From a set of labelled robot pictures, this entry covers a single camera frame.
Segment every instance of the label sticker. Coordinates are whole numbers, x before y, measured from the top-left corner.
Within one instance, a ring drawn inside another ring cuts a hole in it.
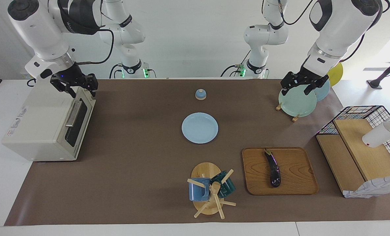
[[[22,118],[24,117],[24,115],[26,114],[28,108],[29,108],[28,106],[24,106],[24,107],[21,108],[21,110],[20,110],[20,112],[18,113],[17,117],[16,117],[15,120],[12,122],[9,131],[7,132],[7,136],[13,136],[13,135],[14,135],[15,130],[17,129],[18,125],[20,124],[21,119],[22,119]]]

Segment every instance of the light blue plate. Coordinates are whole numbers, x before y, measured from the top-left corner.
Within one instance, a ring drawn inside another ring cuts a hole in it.
[[[213,140],[218,133],[218,123],[206,113],[190,114],[182,123],[183,135],[191,142],[205,144]]]
[[[327,80],[325,82],[325,84],[323,85],[323,87],[321,88],[316,88],[315,90],[313,90],[316,94],[316,98],[318,99],[318,102],[319,101],[322,101],[323,99],[325,99],[325,97],[329,94],[329,91],[330,91],[330,81]]]

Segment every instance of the white wall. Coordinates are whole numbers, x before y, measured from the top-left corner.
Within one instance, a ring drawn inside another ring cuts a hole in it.
[[[17,73],[31,58],[30,49],[8,24],[6,9],[11,0],[0,0],[0,77],[18,79]],[[290,1],[286,20],[293,21],[308,0]],[[159,77],[219,76],[227,66],[240,63],[249,46],[243,40],[247,26],[266,24],[261,15],[260,0],[128,0],[133,18],[141,23],[147,35],[136,45],[141,58],[155,69]],[[285,45],[269,46],[268,68],[271,78],[297,72],[318,33],[312,28],[308,14],[297,24],[288,26],[290,36]],[[79,61],[99,61],[108,54],[109,45],[98,35],[66,33],[64,37],[76,49]],[[365,67],[390,39],[390,11],[373,27],[355,57],[345,63],[346,73]],[[119,63],[116,52],[103,65],[82,66],[84,73],[106,78],[111,67]]]

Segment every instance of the mug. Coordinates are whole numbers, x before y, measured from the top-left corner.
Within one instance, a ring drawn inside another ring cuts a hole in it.
[[[205,188],[189,183],[189,199],[192,202],[205,202],[210,199],[210,178],[192,178],[205,185]]]
[[[234,186],[233,182],[230,178],[227,179],[223,184],[221,183],[222,179],[227,175],[227,171],[223,171],[219,173],[218,175],[211,178],[210,184],[213,184],[214,182],[219,182],[221,184],[220,191],[218,192],[219,198],[225,198],[228,197],[228,195],[232,194],[236,187]]]

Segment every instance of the white bottle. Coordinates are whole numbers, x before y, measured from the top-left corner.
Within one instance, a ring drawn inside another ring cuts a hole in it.
[[[369,147],[378,147],[390,140],[390,117],[362,137],[362,141]]]

